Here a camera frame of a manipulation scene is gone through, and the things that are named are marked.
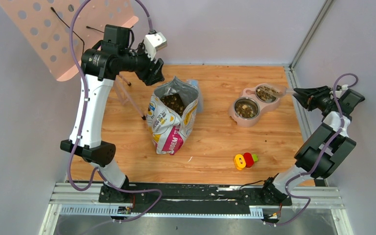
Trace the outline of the clear plastic scoop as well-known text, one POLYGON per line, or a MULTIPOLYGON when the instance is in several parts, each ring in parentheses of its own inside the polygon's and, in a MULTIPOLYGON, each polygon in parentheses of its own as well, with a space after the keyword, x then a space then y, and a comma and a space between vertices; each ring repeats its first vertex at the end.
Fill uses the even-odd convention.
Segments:
POLYGON ((264 92, 276 98, 282 98, 286 95, 293 95, 295 93, 293 89, 276 84, 264 84, 262 89, 264 92))

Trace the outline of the pet food bag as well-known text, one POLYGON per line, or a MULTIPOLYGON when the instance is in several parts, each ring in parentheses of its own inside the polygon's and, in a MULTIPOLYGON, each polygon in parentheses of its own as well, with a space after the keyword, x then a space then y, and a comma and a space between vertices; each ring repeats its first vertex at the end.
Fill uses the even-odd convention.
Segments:
POLYGON ((147 109, 148 131, 157 154, 174 155, 193 131, 198 90, 178 77, 158 86, 147 109))

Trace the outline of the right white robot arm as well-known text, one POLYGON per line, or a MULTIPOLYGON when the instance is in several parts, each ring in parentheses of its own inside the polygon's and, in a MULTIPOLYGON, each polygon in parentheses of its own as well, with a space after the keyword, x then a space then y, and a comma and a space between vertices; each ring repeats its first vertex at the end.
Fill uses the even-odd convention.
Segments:
POLYGON ((291 94, 306 110, 320 110, 323 119, 294 156, 295 164, 264 182, 259 198, 269 205, 282 203, 302 182, 325 179, 340 166, 356 146, 347 133, 351 113, 365 100, 346 86, 338 86, 336 91, 328 86, 294 88, 291 94))

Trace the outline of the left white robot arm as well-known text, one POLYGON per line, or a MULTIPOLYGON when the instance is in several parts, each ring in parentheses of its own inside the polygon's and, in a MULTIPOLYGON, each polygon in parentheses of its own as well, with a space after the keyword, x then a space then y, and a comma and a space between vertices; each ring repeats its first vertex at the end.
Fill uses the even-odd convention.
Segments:
POLYGON ((133 31, 126 27, 106 25, 103 39, 85 50, 79 73, 81 93, 75 125, 70 137, 60 143, 61 150, 79 156, 94 167, 105 185, 112 188, 111 195, 118 202, 130 197, 127 176, 114 162, 116 146, 101 139, 101 127, 109 93, 121 72, 134 72, 145 85, 164 81, 161 58, 156 52, 167 46, 165 36, 150 31, 132 49, 133 31))

